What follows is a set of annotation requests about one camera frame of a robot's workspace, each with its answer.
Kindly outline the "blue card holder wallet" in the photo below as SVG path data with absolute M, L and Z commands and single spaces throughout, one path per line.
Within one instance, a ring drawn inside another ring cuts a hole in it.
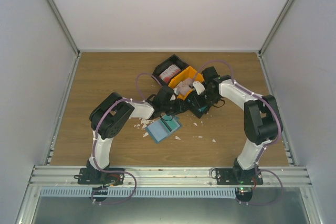
M 161 143 L 163 140 L 176 132 L 170 132 L 162 123 L 161 117 L 145 128 L 146 132 L 156 144 Z

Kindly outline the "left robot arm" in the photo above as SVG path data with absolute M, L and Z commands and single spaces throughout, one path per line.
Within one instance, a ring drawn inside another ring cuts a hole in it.
M 89 116 L 93 132 L 91 156 L 87 161 L 90 178 L 96 184 L 107 181 L 112 141 L 128 119 L 153 120 L 162 114 L 172 118 L 187 110 L 185 101 L 177 98 L 174 90 L 168 86 L 162 86 L 157 94 L 142 101 L 125 98 L 117 92 L 111 93 Z

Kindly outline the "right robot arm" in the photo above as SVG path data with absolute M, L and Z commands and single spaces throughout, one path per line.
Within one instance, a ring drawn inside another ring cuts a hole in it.
M 214 67 L 202 71 L 205 90 L 201 93 L 208 105 L 226 98 L 244 112 L 246 143 L 235 159 L 232 176 L 240 185 L 247 183 L 257 173 L 257 166 L 263 152 L 277 142 L 283 130 L 275 97 L 254 93 L 231 76 L 220 76 Z

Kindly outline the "teal magnetic stripe card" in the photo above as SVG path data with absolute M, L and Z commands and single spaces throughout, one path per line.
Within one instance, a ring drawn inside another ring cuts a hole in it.
M 170 132 L 175 132 L 182 127 L 177 116 L 164 115 L 161 117 L 161 121 Z

